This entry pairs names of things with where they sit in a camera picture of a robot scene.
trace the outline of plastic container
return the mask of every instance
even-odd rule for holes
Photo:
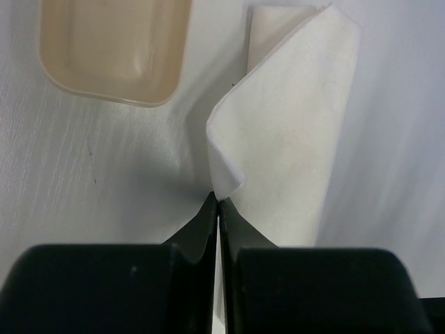
[[[192,0],[40,0],[38,54],[59,88],[159,106],[181,74]]]

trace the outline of white towel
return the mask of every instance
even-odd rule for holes
[[[218,199],[280,246],[313,246],[361,30],[337,7],[260,6],[249,73],[207,121]]]

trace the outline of white tabletop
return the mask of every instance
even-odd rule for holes
[[[318,243],[388,248],[445,296],[445,2],[333,2],[364,35]],[[157,243],[197,212],[205,122],[245,74],[255,3],[329,1],[194,0],[179,90],[144,109],[53,86],[38,2],[0,0],[0,282],[32,245]]]

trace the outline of folded towel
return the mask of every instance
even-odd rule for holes
[[[361,30],[337,7],[255,8],[248,75],[207,121],[218,199],[279,246],[313,246]]]

